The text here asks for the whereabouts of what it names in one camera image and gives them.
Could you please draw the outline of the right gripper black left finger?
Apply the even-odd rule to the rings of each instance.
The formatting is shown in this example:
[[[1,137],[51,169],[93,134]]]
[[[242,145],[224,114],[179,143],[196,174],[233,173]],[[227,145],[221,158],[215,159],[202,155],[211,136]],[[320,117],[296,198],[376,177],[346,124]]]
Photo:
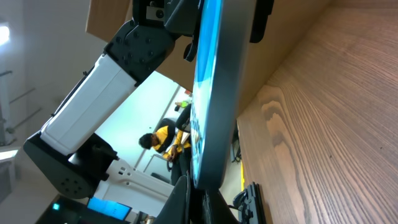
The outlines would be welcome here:
[[[153,224],[190,223],[191,189],[190,176],[188,174],[181,176]]]

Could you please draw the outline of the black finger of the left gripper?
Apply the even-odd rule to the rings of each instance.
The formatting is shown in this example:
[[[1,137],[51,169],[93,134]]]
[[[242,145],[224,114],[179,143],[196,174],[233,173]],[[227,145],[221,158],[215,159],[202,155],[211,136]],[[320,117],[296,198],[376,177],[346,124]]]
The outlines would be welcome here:
[[[266,30],[268,17],[272,14],[274,0],[257,0],[252,22],[250,43],[259,43]]]

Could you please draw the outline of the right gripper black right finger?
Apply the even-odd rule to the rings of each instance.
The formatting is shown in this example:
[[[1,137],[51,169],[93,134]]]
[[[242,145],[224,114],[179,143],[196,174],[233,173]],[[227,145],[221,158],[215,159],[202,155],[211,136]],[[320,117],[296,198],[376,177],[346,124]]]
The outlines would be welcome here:
[[[206,190],[202,202],[205,224],[239,224],[219,190]]]

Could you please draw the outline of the blue Galaxy smartphone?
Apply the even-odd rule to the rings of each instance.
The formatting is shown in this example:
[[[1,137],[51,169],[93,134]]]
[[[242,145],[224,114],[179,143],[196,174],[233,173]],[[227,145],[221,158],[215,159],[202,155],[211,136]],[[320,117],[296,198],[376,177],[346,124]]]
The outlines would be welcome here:
[[[195,187],[218,190],[234,130],[255,1],[205,1],[190,115]]]

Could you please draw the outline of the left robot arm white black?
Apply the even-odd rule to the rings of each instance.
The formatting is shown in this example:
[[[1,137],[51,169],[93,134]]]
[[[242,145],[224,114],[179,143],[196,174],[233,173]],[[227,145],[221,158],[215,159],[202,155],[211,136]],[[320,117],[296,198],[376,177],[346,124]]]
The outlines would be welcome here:
[[[115,176],[117,154],[100,125],[189,36],[183,57],[195,62],[190,117],[192,179],[201,190],[221,187],[234,129],[248,43],[262,40],[272,1],[134,1],[95,66],[56,112],[24,143],[51,184],[70,198],[94,196]]]

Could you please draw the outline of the blue lit monitor screen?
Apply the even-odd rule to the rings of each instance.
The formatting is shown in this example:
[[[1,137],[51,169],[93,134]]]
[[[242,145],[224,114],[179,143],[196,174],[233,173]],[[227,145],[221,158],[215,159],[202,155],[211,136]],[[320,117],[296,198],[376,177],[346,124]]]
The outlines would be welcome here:
[[[101,200],[95,197],[89,199],[87,208],[122,221],[126,219],[132,210],[132,208],[127,205],[110,200]]]

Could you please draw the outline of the seated person yellow shirt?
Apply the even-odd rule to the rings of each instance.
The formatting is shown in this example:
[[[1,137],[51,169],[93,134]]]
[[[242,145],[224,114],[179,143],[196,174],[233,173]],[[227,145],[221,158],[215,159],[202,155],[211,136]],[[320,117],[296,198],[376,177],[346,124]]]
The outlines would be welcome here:
[[[159,128],[154,133],[144,134],[139,138],[139,145],[144,149],[154,149],[167,162],[172,163],[171,184],[190,171],[192,159],[192,145],[187,139],[182,142],[184,131],[174,125]]]

